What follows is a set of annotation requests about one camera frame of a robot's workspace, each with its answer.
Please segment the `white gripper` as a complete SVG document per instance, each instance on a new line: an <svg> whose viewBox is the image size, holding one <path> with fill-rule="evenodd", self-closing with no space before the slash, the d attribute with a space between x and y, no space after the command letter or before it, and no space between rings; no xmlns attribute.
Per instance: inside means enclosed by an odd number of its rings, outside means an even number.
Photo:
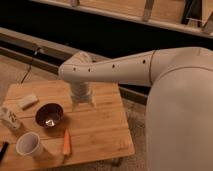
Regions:
<svg viewBox="0 0 213 171"><path fill-rule="evenodd" d="M78 52L71 57L72 64L90 63L91 57L85 52ZM88 103L91 107L95 108L96 104L91 99L92 91L90 84L87 82L71 83L71 98L72 98L72 112L75 111L79 103Z"/></svg>

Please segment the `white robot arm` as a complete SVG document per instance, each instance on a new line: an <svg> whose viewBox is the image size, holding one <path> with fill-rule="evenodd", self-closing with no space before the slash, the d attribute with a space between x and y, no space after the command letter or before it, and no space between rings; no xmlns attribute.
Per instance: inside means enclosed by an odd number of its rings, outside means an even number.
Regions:
<svg viewBox="0 0 213 171"><path fill-rule="evenodd" d="M77 102L90 96L90 82L149 87L148 171L213 171L213 50L160 49L100 62L78 52L58 75Z"/></svg>

